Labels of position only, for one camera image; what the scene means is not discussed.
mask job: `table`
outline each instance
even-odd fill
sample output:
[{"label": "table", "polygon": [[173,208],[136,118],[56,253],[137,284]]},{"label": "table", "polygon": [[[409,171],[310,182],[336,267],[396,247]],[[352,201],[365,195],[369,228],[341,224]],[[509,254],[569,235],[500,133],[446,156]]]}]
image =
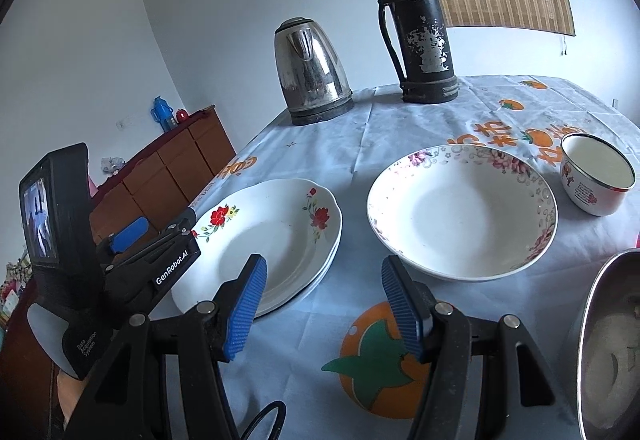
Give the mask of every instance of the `table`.
[{"label": "table", "polygon": [[[344,216],[342,240],[322,283],[302,302],[255,322],[244,351],[222,366],[241,431],[263,406],[283,400],[283,440],[406,437],[410,420],[398,417],[415,410],[426,372],[405,359],[399,373],[394,330],[387,321],[386,332],[385,327],[372,327],[388,317],[388,308],[379,304],[385,302],[380,264],[389,252],[369,227],[366,198],[386,166],[428,146],[476,143],[503,149],[539,170],[554,191],[558,232],[548,252],[525,271],[485,283],[441,281],[416,272],[412,276],[466,315],[492,320],[506,313],[518,315],[552,370],[560,371],[562,342],[598,269],[606,258],[636,245],[640,193],[631,192],[609,217],[581,211],[560,184],[559,140],[572,131],[594,133],[620,149],[638,170],[640,130],[563,79],[459,79],[458,98],[441,105],[404,104],[397,87],[386,87],[354,93],[354,109],[324,123],[294,127],[284,112],[194,200],[191,206],[201,216],[244,187],[300,177],[331,189]],[[380,360],[369,368],[334,361],[340,354],[366,356],[358,351],[366,333],[367,344],[375,341],[391,351],[389,355],[396,348],[391,366],[388,359],[386,365]],[[265,428],[254,436],[266,438]],[[555,438],[551,431],[548,438]]]}]

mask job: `thermos base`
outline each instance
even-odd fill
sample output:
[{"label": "thermos base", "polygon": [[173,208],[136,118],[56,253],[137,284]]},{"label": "thermos base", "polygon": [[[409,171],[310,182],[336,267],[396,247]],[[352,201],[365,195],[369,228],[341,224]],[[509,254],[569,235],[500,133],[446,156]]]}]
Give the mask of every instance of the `thermos base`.
[{"label": "thermos base", "polygon": [[347,113],[352,108],[353,99],[351,99],[350,96],[318,108],[296,112],[289,111],[289,113],[291,114],[291,122],[294,126],[305,126],[312,125],[314,123],[321,123],[322,121],[330,121],[338,115]]},{"label": "thermos base", "polygon": [[405,103],[419,103],[435,105],[446,103],[458,97],[458,78],[456,76],[429,83],[400,83],[402,101]]}]

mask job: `wall socket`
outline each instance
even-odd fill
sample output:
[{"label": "wall socket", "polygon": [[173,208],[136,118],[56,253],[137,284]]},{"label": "wall socket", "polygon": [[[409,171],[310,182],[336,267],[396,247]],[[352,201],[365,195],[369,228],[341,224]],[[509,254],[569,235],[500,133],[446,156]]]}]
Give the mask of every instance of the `wall socket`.
[{"label": "wall socket", "polygon": [[129,117],[128,115],[127,117],[124,117],[123,119],[116,121],[116,128],[120,131],[126,130],[126,128],[129,128],[130,125],[131,125],[131,117]]}]

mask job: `blue thermos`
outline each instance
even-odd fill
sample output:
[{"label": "blue thermos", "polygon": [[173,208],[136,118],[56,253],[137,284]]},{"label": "blue thermos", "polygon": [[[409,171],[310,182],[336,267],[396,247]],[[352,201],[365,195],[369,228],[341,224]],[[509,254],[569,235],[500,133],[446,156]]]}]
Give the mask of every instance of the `blue thermos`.
[{"label": "blue thermos", "polygon": [[160,123],[162,130],[165,132],[173,130],[178,125],[174,118],[174,109],[160,96],[154,99],[151,116],[156,123]]}]

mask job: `wall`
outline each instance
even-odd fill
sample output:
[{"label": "wall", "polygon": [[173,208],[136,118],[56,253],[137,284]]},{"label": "wall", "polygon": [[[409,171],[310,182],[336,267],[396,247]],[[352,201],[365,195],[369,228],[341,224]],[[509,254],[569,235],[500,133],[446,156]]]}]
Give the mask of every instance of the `wall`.
[{"label": "wall", "polygon": [[[180,107],[142,0],[15,0],[0,25],[0,279],[22,253],[18,183],[52,149],[129,159],[155,139],[158,95]],[[123,131],[116,121],[128,115]]]},{"label": "wall", "polygon": [[[329,35],[354,89],[397,82],[378,30],[376,0],[144,0],[174,82],[190,110],[215,103],[238,149],[284,107],[273,31],[308,16]],[[632,0],[571,0],[577,30],[561,56],[557,34],[449,30],[456,73],[555,75],[640,122],[640,14]]]}]

